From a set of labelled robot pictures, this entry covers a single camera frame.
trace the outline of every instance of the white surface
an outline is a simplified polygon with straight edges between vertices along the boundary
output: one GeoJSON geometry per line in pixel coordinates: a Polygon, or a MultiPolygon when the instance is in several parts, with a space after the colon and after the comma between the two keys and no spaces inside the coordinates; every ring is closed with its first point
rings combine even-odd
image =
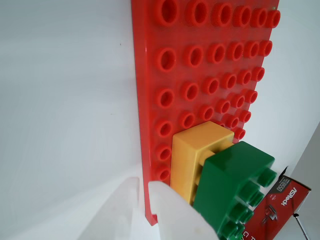
{"type": "Polygon", "coordinates": [[[138,199],[139,178],[129,177],[105,201],[78,240],[129,240],[138,199]]]}
{"type": "Polygon", "coordinates": [[[160,181],[148,186],[161,240],[219,240],[206,220],[172,188],[160,181]]]}
{"type": "MultiPolygon", "coordinates": [[[[280,0],[244,127],[278,172],[320,120],[319,7],[280,0]]],[[[75,239],[75,218],[54,221],[65,203],[141,162],[130,1],[2,0],[0,29],[0,239],[47,220],[75,239]]]]}
{"type": "MultiPolygon", "coordinates": [[[[292,177],[297,181],[311,188],[311,192],[304,204],[301,206],[298,214],[310,240],[317,240],[320,236],[320,124],[316,128],[309,144],[305,148],[296,168],[292,173],[292,177]]],[[[304,239],[303,233],[294,217],[286,223],[284,228],[276,236],[275,240],[304,239]]]]}

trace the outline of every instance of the red baseplate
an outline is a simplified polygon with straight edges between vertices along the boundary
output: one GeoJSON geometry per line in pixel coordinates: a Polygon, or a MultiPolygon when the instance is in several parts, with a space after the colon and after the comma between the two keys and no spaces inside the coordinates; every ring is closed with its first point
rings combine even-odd
{"type": "Polygon", "coordinates": [[[213,121],[245,135],[280,21],[279,0],[131,0],[145,216],[148,183],[170,184],[172,137],[213,121]]]}

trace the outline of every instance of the white wall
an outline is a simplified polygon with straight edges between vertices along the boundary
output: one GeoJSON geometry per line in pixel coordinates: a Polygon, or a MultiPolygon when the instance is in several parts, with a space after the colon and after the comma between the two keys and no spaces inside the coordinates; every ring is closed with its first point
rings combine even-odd
{"type": "MultiPolygon", "coordinates": [[[[320,124],[305,148],[291,177],[311,188],[311,193],[299,210],[299,218],[311,240],[320,235],[320,124]]],[[[304,236],[294,217],[287,222],[276,236],[276,240],[302,240],[304,236]]]]}
{"type": "MultiPolygon", "coordinates": [[[[278,172],[320,120],[319,8],[280,0],[244,127],[278,172]]],[[[140,163],[134,63],[130,0],[0,1],[0,239],[140,163]]]]}
{"type": "Polygon", "coordinates": [[[141,150],[129,1],[1,0],[0,29],[1,239],[141,150]]]}

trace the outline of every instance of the plastic toy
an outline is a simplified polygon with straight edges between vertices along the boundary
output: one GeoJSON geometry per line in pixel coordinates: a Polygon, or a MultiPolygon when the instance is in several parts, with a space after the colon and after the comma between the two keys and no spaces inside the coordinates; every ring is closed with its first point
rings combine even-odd
{"type": "Polygon", "coordinates": [[[170,184],[173,134],[213,121],[244,137],[279,0],[132,0],[145,215],[148,183],[170,184]]]}
{"type": "Polygon", "coordinates": [[[193,204],[208,157],[233,145],[234,132],[211,121],[173,135],[171,187],[193,204]]]}
{"type": "Polygon", "coordinates": [[[274,158],[241,141],[204,162],[193,207],[213,227],[220,239],[242,236],[245,224],[264,198],[277,174],[269,169],[274,158]]]}

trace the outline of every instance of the green stud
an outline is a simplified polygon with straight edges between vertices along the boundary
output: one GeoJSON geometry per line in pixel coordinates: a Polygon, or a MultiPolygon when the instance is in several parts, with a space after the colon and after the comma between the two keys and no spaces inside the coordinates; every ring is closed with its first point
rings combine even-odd
{"type": "Polygon", "coordinates": [[[237,230],[237,232],[235,233],[235,236],[236,236],[236,237],[239,236],[239,235],[242,235],[242,233],[243,233],[244,230],[245,230],[245,226],[244,226],[243,224],[238,223],[237,226],[238,226],[238,230],[237,230]]]}
{"type": "Polygon", "coordinates": [[[258,177],[257,183],[266,188],[275,180],[276,176],[277,173],[267,167],[258,177]]]}
{"type": "Polygon", "coordinates": [[[240,222],[243,224],[246,224],[252,218],[253,215],[254,215],[254,212],[248,209],[246,214],[242,216],[242,218],[240,219],[240,222]]]}
{"type": "Polygon", "coordinates": [[[247,204],[259,192],[259,189],[260,187],[257,184],[249,180],[240,190],[238,196],[247,204]]]}
{"type": "Polygon", "coordinates": [[[260,191],[258,191],[254,197],[252,198],[252,200],[249,202],[249,205],[251,207],[256,207],[259,205],[259,203],[262,201],[262,199],[264,199],[264,194],[261,193],[260,191]]]}
{"type": "Polygon", "coordinates": [[[229,218],[234,221],[235,223],[239,222],[241,218],[244,217],[244,215],[247,214],[248,208],[243,205],[242,203],[238,202],[233,209],[231,210],[229,214],[229,218]]]}
{"type": "Polygon", "coordinates": [[[226,225],[224,225],[221,234],[226,239],[229,239],[232,235],[235,235],[235,233],[238,231],[238,226],[233,221],[228,221],[226,225]]]}

